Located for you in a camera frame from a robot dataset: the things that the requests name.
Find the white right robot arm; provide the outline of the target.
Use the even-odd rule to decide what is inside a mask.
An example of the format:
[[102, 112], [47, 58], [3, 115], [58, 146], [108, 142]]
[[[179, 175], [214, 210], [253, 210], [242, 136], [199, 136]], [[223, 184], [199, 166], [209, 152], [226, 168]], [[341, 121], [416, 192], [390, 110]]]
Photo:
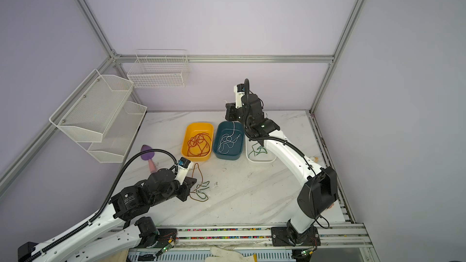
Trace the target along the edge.
[[300, 245], [313, 237], [314, 224], [338, 199], [336, 171], [311, 161], [293, 145], [281, 128], [265, 116], [262, 101], [256, 94], [237, 92], [235, 101], [226, 104], [225, 118], [240, 122], [247, 138], [272, 152], [301, 185], [297, 197], [299, 209], [286, 225], [289, 243]]

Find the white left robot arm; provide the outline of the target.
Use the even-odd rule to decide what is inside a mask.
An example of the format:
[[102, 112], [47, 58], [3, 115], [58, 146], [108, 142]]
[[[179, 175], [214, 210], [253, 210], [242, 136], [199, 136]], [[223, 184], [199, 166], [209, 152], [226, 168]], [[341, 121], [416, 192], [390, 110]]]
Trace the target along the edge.
[[[115, 188], [131, 163], [138, 157], [153, 152], [167, 155], [172, 159], [173, 165], [168, 169], [162, 168], [151, 173], [147, 179], [116, 194]], [[65, 261], [102, 233], [121, 224], [128, 226], [131, 220], [148, 213], [150, 208], [160, 203], [174, 197], [186, 201], [191, 188], [197, 182], [195, 178], [187, 176], [191, 167], [190, 160], [185, 157], [176, 160], [173, 154], [163, 149], [149, 149], [137, 153], [122, 166], [103, 204], [95, 213], [49, 241], [23, 244], [18, 248], [18, 261]]]

